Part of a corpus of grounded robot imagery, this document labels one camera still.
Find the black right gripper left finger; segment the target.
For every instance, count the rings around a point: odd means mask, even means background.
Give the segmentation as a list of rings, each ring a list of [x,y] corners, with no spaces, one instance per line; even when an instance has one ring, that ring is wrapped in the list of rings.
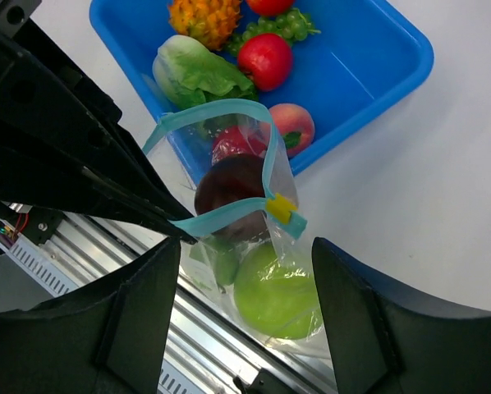
[[[75,291],[0,313],[0,393],[155,393],[180,257],[169,237]]]

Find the clear zip top bag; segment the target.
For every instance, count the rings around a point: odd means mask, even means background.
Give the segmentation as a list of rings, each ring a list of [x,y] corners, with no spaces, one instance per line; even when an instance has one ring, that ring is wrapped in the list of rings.
[[[231,126],[244,127],[250,133],[255,132],[267,144],[264,156],[260,157],[264,160],[262,184],[265,196],[239,200],[198,215],[194,207],[195,192],[204,175],[213,166],[213,140],[221,131]],[[268,238],[258,241],[229,241],[236,244],[240,265],[250,250],[269,242],[273,245],[280,264],[301,268],[314,278],[311,239],[306,232],[307,221],[300,208],[286,148],[269,110],[254,101],[224,99],[168,113],[158,119],[143,150],[162,175],[168,189],[189,211],[189,217],[176,220],[175,225],[196,239],[181,260],[181,269],[193,285],[215,303],[225,317],[263,345],[298,355],[328,358],[324,320],[316,333],[300,340],[267,337],[246,326],[234,303],[234,283],[225,287],[218,286],[212,269],[201,254],[201,244],[205,238],[218,237],[214,235],[216,231],[251,213],[262,211],[268,228]]]

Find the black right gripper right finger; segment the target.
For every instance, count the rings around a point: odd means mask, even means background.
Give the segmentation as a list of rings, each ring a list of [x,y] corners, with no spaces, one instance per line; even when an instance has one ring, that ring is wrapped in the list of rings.
[[[491,312],[419,291],[324,238],[314,279],[340,393],[491,393]]]

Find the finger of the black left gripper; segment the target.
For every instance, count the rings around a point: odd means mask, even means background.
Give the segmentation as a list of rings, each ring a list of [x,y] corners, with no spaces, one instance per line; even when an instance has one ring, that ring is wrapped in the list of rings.
[[[110,185],[127,186],[128,176],[143,178],[126,167],[143,153],[132,135],[89,108],[82,93],[1,31],[0,145],[61,167],[85,167]],[[176,221],[189,215],[179,203],[170,216]]]
[[[179,206],[148,159],[138,153],[126,167],[143,178],[128,176],[115,186],[82,167],[66,168],[0,145],[0,200],[130,222],[194,244],[196,239],[172,224]]]

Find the green apple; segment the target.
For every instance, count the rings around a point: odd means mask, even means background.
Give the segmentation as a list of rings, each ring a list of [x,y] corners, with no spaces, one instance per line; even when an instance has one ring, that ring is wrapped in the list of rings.
[[[233,298],[245,325],[267,337],[300,340],[323,325],[314,278],[301,268],[280,264],[269,242],[243,258]]]

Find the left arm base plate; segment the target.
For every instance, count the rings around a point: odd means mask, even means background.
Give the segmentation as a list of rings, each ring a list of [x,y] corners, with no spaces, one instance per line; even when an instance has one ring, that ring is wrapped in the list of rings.
[[[27,204],[8,203],[7,206],[14,212],[11,238],[17,241],[20,236],[24,236],[35,245],[43,245],[48,241],[66,217],[62,211]]]

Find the dark red fruit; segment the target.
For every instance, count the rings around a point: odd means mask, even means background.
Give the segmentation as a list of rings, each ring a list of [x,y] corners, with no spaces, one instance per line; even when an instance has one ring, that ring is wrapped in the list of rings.
[[[264,160],[250,153],[226,157],[204,175],[195,192],[198,215],[239,200],[264,197],[262,170]],[[251,213],[218,230],[215,236],[228,241],[258,241],[269,237],[262,211]]]

